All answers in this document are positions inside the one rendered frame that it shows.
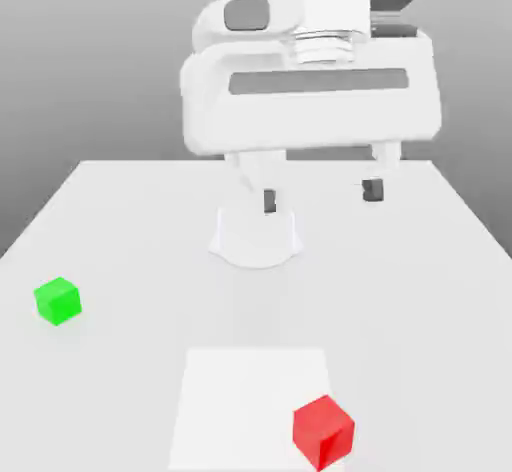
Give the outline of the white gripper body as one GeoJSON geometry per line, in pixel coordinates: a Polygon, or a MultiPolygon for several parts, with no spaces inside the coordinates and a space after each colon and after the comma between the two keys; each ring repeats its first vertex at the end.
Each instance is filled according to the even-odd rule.
{"type": "Polygon", "coordinates": [[[297,65],[278,41],[221,43],[185,61],[180,89],[199,156],[428,141],[441,128],[423,33],[372,39],[341,65],[297,65]]]}

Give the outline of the small red cube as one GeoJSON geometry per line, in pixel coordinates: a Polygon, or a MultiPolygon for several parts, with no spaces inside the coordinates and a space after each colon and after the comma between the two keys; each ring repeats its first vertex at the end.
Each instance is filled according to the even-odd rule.
{"type": "Polygon", "coordinates": [[[316,472],[348,456],[354,436],[354,420],[329,395],[293,412],[293,443],[316,472]]]}

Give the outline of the small green cube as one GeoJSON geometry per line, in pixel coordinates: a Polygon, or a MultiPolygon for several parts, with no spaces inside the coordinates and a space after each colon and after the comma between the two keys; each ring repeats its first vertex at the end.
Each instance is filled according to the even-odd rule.
{"type": "Polygon", "coordinates": [[[39,315],[55,326],[82,312],[78,288],[63,277],[36,288],[34,296],[39,315]]]}

